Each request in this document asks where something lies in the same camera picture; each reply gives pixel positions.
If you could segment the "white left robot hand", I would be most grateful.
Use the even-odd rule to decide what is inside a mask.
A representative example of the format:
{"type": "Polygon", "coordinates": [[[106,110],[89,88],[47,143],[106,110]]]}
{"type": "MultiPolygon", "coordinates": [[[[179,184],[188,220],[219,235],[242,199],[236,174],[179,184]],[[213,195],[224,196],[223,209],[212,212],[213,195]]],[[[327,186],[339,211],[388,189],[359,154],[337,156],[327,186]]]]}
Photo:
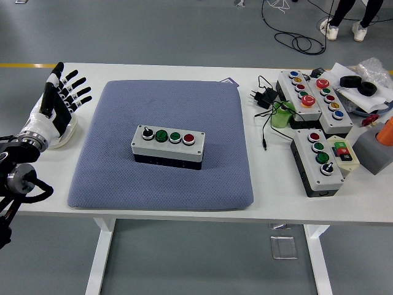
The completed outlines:
{"type": "Polygon", "coordinates": [[[19,141],[37,146],[44,151],[64,145],[73,135],[77,118],[75,112],[92,100],[90,87],[78,89],[85,77],[73,80],[78,70],[63,76],[64,63],[59,62],[45,82],[44,92],[34,105],[29,119],[18,135],[19,141]]]}

